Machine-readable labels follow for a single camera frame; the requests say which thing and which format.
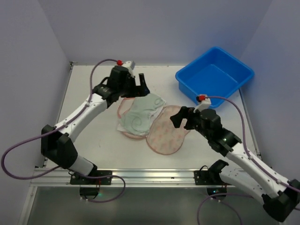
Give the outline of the white pale green bra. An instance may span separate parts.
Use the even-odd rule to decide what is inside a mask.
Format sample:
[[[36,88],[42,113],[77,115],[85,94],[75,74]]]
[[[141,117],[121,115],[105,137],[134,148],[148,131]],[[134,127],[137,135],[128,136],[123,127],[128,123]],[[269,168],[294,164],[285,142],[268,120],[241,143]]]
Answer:
[[[127,111],[118,114],[117,130],[135,136],[147,135],[153,121],[161,113],[165,104],[165,100],[153,93],[144,97],[136,97]]]

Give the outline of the floral peach laundry bag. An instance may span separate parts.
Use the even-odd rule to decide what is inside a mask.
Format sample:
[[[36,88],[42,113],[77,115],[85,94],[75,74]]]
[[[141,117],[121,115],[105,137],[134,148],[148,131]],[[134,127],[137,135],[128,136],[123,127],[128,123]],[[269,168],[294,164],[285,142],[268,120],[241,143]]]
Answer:
[[[135,98],[124,98],[117,110],[117,115],[127,111],[131,107],[134,99]],[[181,148],[185,136],[188,134],[188,131],[186,131],[182,125],[179,128],[174,128],[173,123],[170,120],[170,117],[175,115],[179,110],[180,107],[177,105],[165,104],[161,113],[153,121],[149,133],[145,136],[135,136],[126,132],[120,132],[131,139],[145,139],[149,148],[157,154],[174,154]]]

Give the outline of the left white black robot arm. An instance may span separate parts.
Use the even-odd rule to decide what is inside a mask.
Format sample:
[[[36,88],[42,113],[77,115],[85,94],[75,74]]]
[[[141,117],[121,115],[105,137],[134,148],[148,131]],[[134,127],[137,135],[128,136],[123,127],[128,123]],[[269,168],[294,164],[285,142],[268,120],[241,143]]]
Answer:
[[[66,119],[55,126],[42,128],[41,153],[59,167],[89,176],[97,167],[80,156],[75,148],[79,134],[119,98],[144,97],[150,93],[143,73],[140,85],[135,82],[132,69],[114,66],[100,84],[91,86],[89,97]]]

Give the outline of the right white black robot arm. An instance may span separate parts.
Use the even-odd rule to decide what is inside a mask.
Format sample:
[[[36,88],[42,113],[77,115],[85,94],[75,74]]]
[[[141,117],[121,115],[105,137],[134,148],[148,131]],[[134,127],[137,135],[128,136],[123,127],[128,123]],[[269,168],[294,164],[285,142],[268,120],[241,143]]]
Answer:
[[[237,135],[222,126],[215,110],[183,106],[170,120],[175,128],[186,120],[186,130],[199,132],[215,152],[237,164],[244,172],[235,172],[226,164],[218,174],[221,181],[252,196],[273,219],[284,222],[296,209],[300,203],[300,182],[284,177],[250,152]]]

